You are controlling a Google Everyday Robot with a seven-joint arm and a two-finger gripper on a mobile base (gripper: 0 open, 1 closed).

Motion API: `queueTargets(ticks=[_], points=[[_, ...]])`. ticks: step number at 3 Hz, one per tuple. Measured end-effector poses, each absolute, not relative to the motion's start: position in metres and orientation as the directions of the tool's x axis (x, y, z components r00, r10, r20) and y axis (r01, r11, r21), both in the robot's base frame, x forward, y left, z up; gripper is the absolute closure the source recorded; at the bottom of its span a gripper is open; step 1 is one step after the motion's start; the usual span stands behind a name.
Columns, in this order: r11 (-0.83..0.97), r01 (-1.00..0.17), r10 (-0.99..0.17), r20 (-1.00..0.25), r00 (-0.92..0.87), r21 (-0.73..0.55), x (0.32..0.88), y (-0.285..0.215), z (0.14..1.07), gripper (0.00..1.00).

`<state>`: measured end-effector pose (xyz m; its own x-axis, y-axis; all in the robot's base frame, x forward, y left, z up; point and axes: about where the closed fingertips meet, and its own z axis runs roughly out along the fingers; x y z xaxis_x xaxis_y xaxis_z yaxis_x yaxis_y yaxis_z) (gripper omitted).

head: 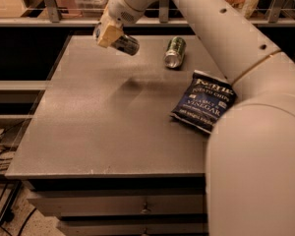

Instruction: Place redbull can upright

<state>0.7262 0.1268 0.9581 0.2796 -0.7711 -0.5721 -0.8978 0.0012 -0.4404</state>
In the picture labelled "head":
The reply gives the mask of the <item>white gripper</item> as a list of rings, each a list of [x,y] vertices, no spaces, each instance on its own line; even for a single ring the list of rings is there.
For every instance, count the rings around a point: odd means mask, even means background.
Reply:
[[[123,25],[136,23],[144,12],[144,0],[108,0],[96,26],[96,43],[109,47],[124,34]]]

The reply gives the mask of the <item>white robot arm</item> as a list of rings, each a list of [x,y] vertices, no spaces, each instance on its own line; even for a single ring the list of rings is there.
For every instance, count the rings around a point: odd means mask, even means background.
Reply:
[[[155,0],[109,0],[109,46]],[[209,236],[295,236],[295,63],[225,0],[172,0],[238,98],[206,149]]]

